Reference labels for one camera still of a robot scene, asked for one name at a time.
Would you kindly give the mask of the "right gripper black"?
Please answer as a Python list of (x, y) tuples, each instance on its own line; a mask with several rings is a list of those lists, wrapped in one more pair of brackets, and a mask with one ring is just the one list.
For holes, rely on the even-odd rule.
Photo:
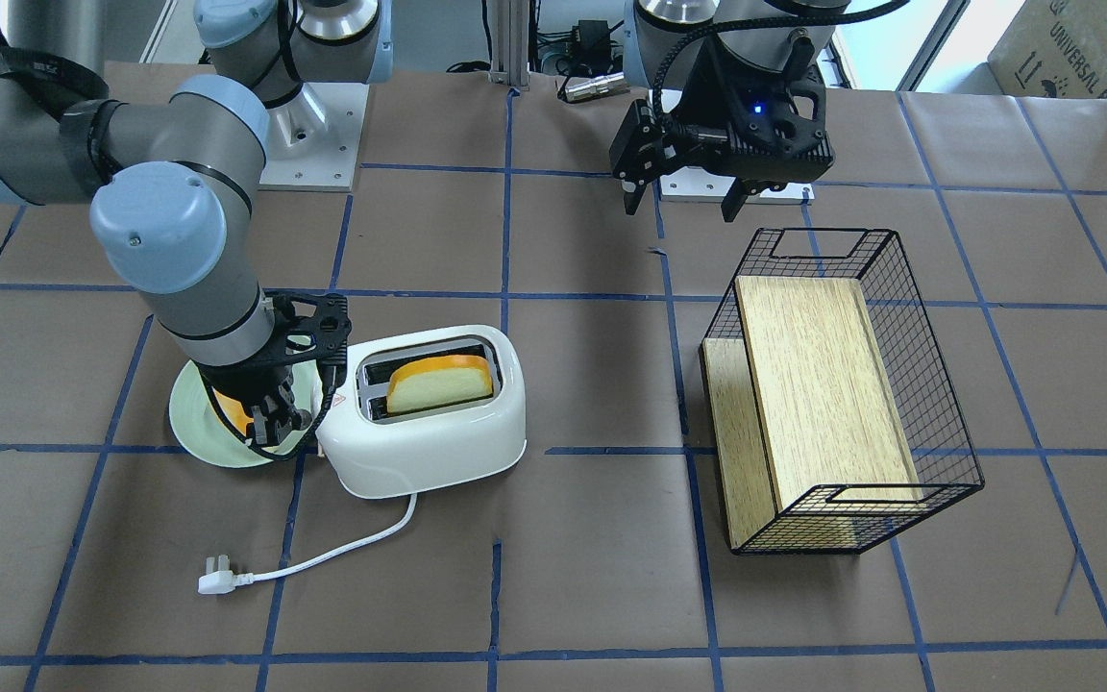
[(294, 404), (293, 364), (251, 358), (232, 366), (196, 366), (207, 385), (238, 400), (249, 412), (246, 436), (251, 450), (269, 452), (294, 431), (310, 428), (312, 413)]

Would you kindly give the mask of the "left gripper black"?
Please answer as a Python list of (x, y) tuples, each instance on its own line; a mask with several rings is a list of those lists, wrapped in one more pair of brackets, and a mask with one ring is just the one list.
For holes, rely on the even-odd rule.
[(722, 198), (722, 219), (734, 223), (763, 185), (813, 183), (832, 166), (825, 87), (808, 38), (775, 69), (752, 68), (711, 38), (700, 48), (679, 105), (674, 130), (650, 101), (633, 101), (609, 146), (627, 215), (637, 214), (649, 185), (679, 171), (677, 154), (711, 174), (737, 177)]

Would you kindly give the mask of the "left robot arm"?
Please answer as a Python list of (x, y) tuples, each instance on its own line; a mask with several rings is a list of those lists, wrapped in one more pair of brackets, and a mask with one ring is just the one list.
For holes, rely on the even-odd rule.
[(659, 177), (697, 167), (730, 178), (732, 223), (763, 192), (809, 184), (834, 162), (818, 56), (845, 1), (632, 1), (624, 75), (649, 96), (628, 106), (609, 148), (634, 214)]

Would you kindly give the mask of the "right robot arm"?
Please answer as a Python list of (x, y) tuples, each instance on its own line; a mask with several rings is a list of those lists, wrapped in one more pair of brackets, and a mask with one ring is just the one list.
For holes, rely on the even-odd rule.
[(311, 83), (385, 82), (387, 1), (198, 1), (213, 73), (161, 105), (111, 97), (100, 1), (0, 1), (0, 203), (87, 203), (108, 264), (196, 368), (250, 455), (304, 446), (342, 385), (346, 299), (265, 290), (246, 233), (272, 155), (324, 144), (282, 123)]

